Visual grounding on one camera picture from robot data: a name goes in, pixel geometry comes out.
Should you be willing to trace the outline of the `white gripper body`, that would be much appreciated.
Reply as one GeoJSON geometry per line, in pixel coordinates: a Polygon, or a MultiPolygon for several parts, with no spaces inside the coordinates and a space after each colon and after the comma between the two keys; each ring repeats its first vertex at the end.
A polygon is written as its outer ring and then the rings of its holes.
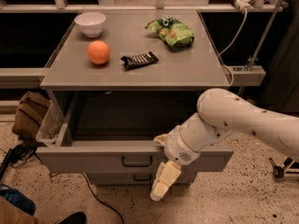
{"type": "Polygon", "coordinates": [[[164,155],[179,165],[189,165],[199,158],[200,153],[194,152],[185,144],[177,126],[166,137],[164,155]]]}

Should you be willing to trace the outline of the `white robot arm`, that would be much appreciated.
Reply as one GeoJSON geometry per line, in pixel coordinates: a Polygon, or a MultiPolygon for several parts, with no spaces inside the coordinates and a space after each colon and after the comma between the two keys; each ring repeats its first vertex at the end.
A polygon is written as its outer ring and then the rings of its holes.
{"type": "Polygon", "coordinates": [[[170,133],[154,138],[164,147],[150,197],[160,201],[181,174],[181,167],[200,157],[205,147],[239,132],[251,135],[299,162],[299,118],[257,107],[223,89],[204,91],[196,112],[170,133]]]}

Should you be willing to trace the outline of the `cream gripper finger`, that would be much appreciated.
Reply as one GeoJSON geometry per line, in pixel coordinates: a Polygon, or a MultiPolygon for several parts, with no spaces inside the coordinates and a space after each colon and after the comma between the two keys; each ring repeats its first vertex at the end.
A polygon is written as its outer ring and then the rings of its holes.
{"type": "Polygon", "coordinates": [[[166,143],[167,136],[167,133],[157,135],[154,137],[153,141],[159,143],[161,146],[164,146],[166,143]]]}
{"type": "Polygon", "coordinates": [[[178,163],[174,161],[161,162],[152,184],[150,198],[156,202],[160,201],[180,175],[181,166],[178,163]]]}

